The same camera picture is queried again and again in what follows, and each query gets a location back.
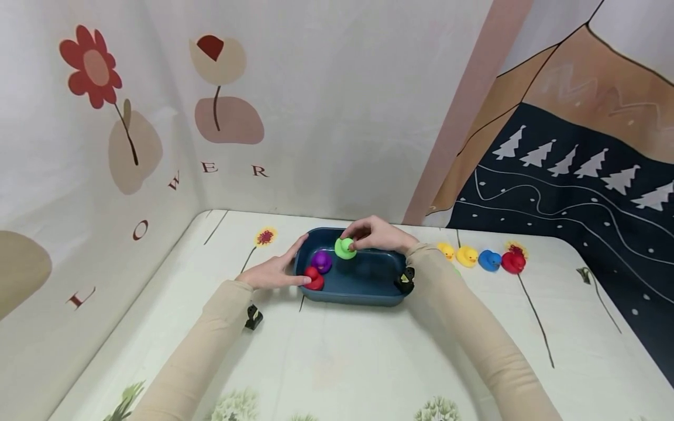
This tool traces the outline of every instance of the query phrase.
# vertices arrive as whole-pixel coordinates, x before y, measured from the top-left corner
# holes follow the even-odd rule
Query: beige sleeve
[[[225,281],[168,358],[129,421],[191,421],[227,350],[247,320],[253,289]]]
[[[440,250],[407,253],[415,291],[451,331],[496,400],[503,421],[561,421],[541,382],[505,329]]]

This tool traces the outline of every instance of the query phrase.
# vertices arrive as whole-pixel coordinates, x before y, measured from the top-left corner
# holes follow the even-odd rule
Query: red rubber duck
[[[304,276],[308,276],[311,278],[311,282],[308,284],[304,285],[305,288],[308,288],[310,290],[314,291],[320,291],[323,289],[323,285],[325,285],[325,281],[323,279],[323,276],[321,276],[320,273],[318,273],[318,269],[316,269],[314,266],[309,266],[307,269],[304,270]]]
[[[528,258],[526,249],[514,241],[508,242],[505,247],[508,251],[501,256],[501,267],[514,275],[522,273]]]

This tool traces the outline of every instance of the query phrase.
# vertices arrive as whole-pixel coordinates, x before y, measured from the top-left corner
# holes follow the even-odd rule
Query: person's left hand
[[[302,243],[309,238],[304,234],[295,241],[295,243],[283,254],[283,256],[274,256],[264,263],[253,266],[245,270],[236,280],[244,282],[253,287],[254,290],[281,288],[289,285],[306,285],[311,282],[308,276],[290,276],[285,274],[285,269],[302,247]]]

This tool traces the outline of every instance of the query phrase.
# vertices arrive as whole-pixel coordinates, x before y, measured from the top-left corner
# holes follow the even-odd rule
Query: blue plastic tub
[[[311,257],[325,250],[332,258],[332,268],[323,275],[322,291],[303,286],[302,293],[313,301],[392,307],[405,298],[394,285],[405,269],[405,257],[394,251],[377,249],[361,250],[356,257],[343,260],[334,252],[334,244],[344,230],[341,228],[316,228],[309,231],[309,238],[295,256],[295,274],[303,275],[311,265]]]

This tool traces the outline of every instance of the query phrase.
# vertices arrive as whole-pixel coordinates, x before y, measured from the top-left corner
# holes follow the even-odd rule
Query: table
[[[312,228],[347,225],[224,210],[198,215],[50,420],[103,420],[125,388],[149,385],[204,303],[221,281],[239,274],[251,251],[247,267],[282,254]],[[265,227],[276,236],[255,248]],[[577,269],[586,265],[569,244],[401,228],[455,249],[461,244],[502,252],[509,240],[528,249],[520,276],[455,264],[513,337],[565,420],[671,416],[674,389],[601,285],[591,276],[584,282]],[[264,320],[255,331],[246,329],[228,353],[195,420],[457,420],[455,412],[464,421],[500,419],[454,339],[433,335],[432,323],[412,317],[410,306],[423,306],[413,293],[394,308],[312,302],[295,287],[257,291],[253,302]],[[136,390],[142,393],[142,387]],[[432,416],[438,406],[444,415]]]

